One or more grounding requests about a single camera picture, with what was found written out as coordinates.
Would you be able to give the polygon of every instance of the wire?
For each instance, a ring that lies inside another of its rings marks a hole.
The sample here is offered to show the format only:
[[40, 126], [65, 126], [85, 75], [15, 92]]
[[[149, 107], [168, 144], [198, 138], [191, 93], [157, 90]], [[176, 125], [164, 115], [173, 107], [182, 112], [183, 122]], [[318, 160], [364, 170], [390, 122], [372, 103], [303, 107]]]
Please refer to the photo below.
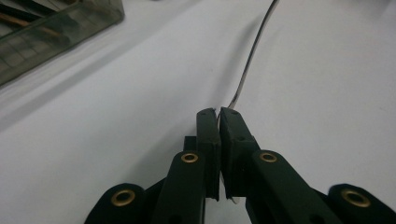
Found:
[[254, 52], [256, 52], [256, 48], [259, 45], [260, 39], [262, 37], [262, 31], [264, 30], [266, 23], [268, 22], [269, 18], [271, 17], [272, 13], [274, 12], [278, 2], [279, 2], [278, 0], [274, 0], [271, 3], [271, 6], [268, 8], [267, 12], [265, 13], [264, 19], [262, 20], [262, 24], [260, 25], [259, 32], [256, 35], [256, 39], [254, 40], [253, 46], [251, 47], [250, 53], [248, 55], [244, 73], [242, 74], [241, 80], [239, 81], [238, 89], [236, 89], [235, 95], [233, 96], [233, 99], [231, 100], [230, 104], [228, 105], [228, 108], [230, 108], [230, 109], [235, 108], [236, 102], [238, 101], [239, 96], [241, 95], [241, 91], [242, 91], [242, 88], [244, 87], [245, 79], [247, 78], [248, 69], [249, 69], [251, 61], [253, 59]]

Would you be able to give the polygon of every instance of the white table surface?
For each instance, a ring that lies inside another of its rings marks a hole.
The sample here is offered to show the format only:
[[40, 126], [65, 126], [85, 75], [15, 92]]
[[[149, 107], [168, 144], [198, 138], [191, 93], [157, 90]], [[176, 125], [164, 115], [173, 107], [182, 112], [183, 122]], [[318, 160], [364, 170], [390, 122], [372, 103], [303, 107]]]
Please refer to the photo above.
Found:
[[[0, 90], [0, 223], [83, 223], [163, 178], [195, 114], [228, 105], [270, 1], [123, 1], [125, 21]], [[313, 188], [396, 209], [396, 1], [283, 0], [236, 110]], [[249, 223], [243, 203], [206, 223]]]

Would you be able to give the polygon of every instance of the gray wire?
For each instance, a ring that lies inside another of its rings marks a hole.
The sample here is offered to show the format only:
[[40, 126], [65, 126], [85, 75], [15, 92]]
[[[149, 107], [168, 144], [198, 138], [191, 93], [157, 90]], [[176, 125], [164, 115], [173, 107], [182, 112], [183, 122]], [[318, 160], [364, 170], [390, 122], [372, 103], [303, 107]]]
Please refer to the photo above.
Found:
[[250, 67], [254, 53], [256, 52], [256, 48], [259, 45], [260, 39], [262, 37], [262, 31], [264, 30], [266, 23], [268, 22], [269, 18], [271, 17], [272, 13], [274, 12], [278, 2], [279, 2], [278, 0], [274, 0], [271, 3], [271, 6], [268, 8], [267, 13], [265, 13], [264, 19], [262, 20], [262, 24], [260, 25], [259, 32], [256, 35], [256, 39], [254, 40], [253, 46], [251, 47], [250, 53], [248, 55], [244, 73], [242, 74], [241, 80], [239, 81], [238, 89], [236, 89], [235, 95], [233, 96], [233, 99], [231, 100], [230, 104], [228, 105], [228, 108], [230, 108], [230, 109], [235, 108], [236, 102], [238, 101], [239, 96], [241, 95], [242, 88], [244, 87], [244, 84], [245, 84], [245, 79], [247, 78], [247, 75], [248, 75], [248, 69]]

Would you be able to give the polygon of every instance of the screw hole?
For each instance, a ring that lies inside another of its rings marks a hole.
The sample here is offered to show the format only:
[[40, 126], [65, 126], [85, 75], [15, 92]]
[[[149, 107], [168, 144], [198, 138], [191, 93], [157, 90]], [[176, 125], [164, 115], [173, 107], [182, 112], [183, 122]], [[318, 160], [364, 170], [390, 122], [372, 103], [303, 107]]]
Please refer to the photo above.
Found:
[[368, 207], [371, 204], [367, 197], [352, 189], [343, 189], [341, 191], [341, 196], [343, 196], [344, 200], [347, 202], [358, 207]]
[[267, 161], [267, 162], [277, 161], [277, 157], [269, 152], [264, 152], [260, 154], [260, 158], [262, 159], [262, 161]]
[[134, 191], [131, 189], [121, 189], [117, 191], [113, 197], [111, 197], [111, 202], [114, 206], [123, 207], [134, 201]]
[[198, 156], [194, 153], [187, 153], [181, 156], [181, 159], [186, 163], [192, 163], [198, 161]]
[[314, 223], [314, 224], [324, 224], [325, 223], [323, 217], [318, 216], [318, 215], [312, 215], [309, 218], [309, 220], [311, 221], [311, 223]]
[[181, 216], [173, 215], [169, 217], [168, 223], [169, 224], [180, 224], [182, 221]]

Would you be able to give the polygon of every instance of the clear plastic box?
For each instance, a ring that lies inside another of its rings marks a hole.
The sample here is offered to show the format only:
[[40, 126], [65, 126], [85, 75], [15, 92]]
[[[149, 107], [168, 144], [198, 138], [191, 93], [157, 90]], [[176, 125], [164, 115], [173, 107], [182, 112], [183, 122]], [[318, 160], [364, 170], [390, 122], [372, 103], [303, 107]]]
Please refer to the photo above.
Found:
[[121, 0], [80, 0], [0, 37], [0, 86], [123, 20]]

